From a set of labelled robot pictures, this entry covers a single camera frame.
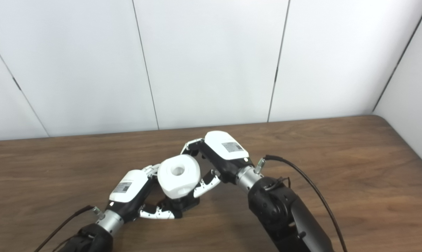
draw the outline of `barcode sticker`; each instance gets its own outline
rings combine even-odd
[[[222,145],[225,147],[225,149],[227,149],[229,153],[244,151],[244,149],[240,145],[238,145],[237,142],[224,142],[222,143]]]
[[[113,190],[113,192],[114,193],[126,193],[131,184],[132,184],[131,182],[119,183],[116,186],[115,190]]]

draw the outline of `black cable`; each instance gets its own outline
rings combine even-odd
[[[48,241],[53,237],[53,236],[55,236],[56,235],[56,233],[58,232],[58,231],[60,231],[62,228],[63,228],[63,226],[64,225],[66,225],[68,222],[70,222],[70,220],[72,220],[74,217],[76,217],[77,215],[80,215],[81,213],[83,213],[83,212],[86,212],[86,211],[88,211],[88,210],[91,210],[91,209],[93,209],[94,207],[93,206],[90,206],[90,205],[88,205],[88,206],[86,206],[86,207],[83,207],[82,209],[79,209],[78,211],[76,211],[73,215],[71,215],[68,219],[66,219],[61,225],[59,225],[59,227],[58,228],[56,228],[46,239],[45,239],[45,241],[43,241],[41,244],[40,244],[40,246],[39,247],[37,247],[37,249],[35,249],[35,251],[34,252],[38,252],[38,251],[40,251],[40,249],[42,249],[42,247],[46,244],[46,243],[48,243]]]
[[[332,213],[331,209],[329,208],[328,203],[323,198],[323,195],[320,193],[320,191],[318,190],[317,186],[310,180],[310,178],[300,168],[298,168],[298,166],[294,165],[294,163],[292,163],[292,162],[290,162],[290,161],[288,161],[286,159],[283,159],[280,156],[266,155],[264,157],[264,159],[265,160],[280,161],[280,162],[283,162],[283,163],[288,164],[290,167],[294,168],[307,181],[307,183],[309,183],[309,185],[317,193],[317,195],[320,198],[320,200],[322,201],[324,207],[328,211],[329,217],[331,217],[332,223],[334,223],[334,228],[336,228],[337,235],[339,236],[339,240],[340,240],[340,244],[342,245],[342,249],[343,249],[344,252],[347,252],[345,241],[344,241],[343,236],[342,236],[342,231],[340,231],[339,225],[337,224],[337,220],[334,217],[334,214]]]
[[[57,245],[57,247],[55,248],[55,249],[53,249],[52,250],[52,252],[56,252],[57,251],[57,249],[59,249],[59,247],[61,247],[62,245],[64,245],[65,243],[67,243],[71,238],[73,238],[73,237],[75,237],[75,236],[77,236],[77,234],[75,234],[75,235],[73,235],[73,236],[70,236],[70,238],[68,238],[68,239],[66,239],[66,240],[64,240],[63,242],[61,242],[59,245]]]

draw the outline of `wood grain surface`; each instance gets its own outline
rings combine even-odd
[[[217,126],[0,142],[0,252],[33,251],[65,218],[108,196],[131,169],[179,154],[211,130],[229,132],[254,162],[287,158],[317,184],[350,252],[422,252],[422,161],[376,116]],[[211,168],[200,160],[204,174]],[[264,175],[292,188],[341,251],[320,200],[291,168],[269,161]],[[162,199],[156,188],[148,199]],[[42,251],[94,222],[85,213]],[[276,251],[236,186],[218,185],[183,219],[138,219],[116,235],[115,252]]]

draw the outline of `robotic hand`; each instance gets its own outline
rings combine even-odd
[[[99,219],[81,228],[66,241],[59,252],[111,252],[113,236],[122,225],[139,217],[181,218],[184,211],[196,206],[200,202],[199,197],[219,182],[213,170],[200,179],[200,167],[189,155],[175,156],[161,164],[131,170],[110,194],[105,212],[93,208]],[[161,185],[166,198],[156,206],[145,204],[144,201],[156,183]]]
[[[81,228],[59,252],[111,252],[117,231],[139,217],[144,201],[156,183],[159,167],[157,164],[129,171],[110,194],[105,212],[93,209],[99,219]]]
[[[201,153],[217,169],[218,178],[248,194],[249,209],[281,252],[334,252],[331,240],[303,201],[283,179],[265,177],[248,152],[228,133],[210,131],[204,139],[187,142],[182,154]]]

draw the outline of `white wall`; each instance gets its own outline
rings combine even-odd
[[[0,140],[47,136],[0,58]]]
[[[50,136],[157,129],[131,0],[2,0],[0,54]]]
[[[49,136],[371,113],[422,0],[290,2],[3,0],[0,55]]]
[[[267,121],[286,0],[138,0],[160,129]]]
[[[291,0],[270,121],[370,114],[422,0]]]
[[[374,113],[422,158],[422,21]]]

